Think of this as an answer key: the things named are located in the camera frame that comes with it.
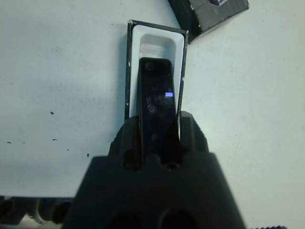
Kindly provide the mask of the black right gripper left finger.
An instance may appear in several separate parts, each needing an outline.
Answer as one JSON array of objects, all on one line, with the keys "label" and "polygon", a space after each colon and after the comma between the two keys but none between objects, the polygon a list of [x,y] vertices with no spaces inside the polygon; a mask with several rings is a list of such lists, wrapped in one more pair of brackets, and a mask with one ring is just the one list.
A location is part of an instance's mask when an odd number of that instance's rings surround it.
[{"label": "black right gripper left finger", "polygon": [[110,145],[109,156],[117,156],[125,170],[141,169],[142,153],[138,116],[124,121]]}]

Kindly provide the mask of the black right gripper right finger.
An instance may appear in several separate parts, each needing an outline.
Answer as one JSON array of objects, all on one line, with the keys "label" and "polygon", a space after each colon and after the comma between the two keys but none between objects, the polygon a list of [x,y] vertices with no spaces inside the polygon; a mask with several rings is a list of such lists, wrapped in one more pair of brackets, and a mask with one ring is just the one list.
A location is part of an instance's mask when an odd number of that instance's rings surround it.
[{"label": "black right gripper right finger", "polygon": [[210,160],[207,139],[189,112],[180,112],[180,151],[179,165],[187,164],[190,160],[199,160],[206,164]]}]

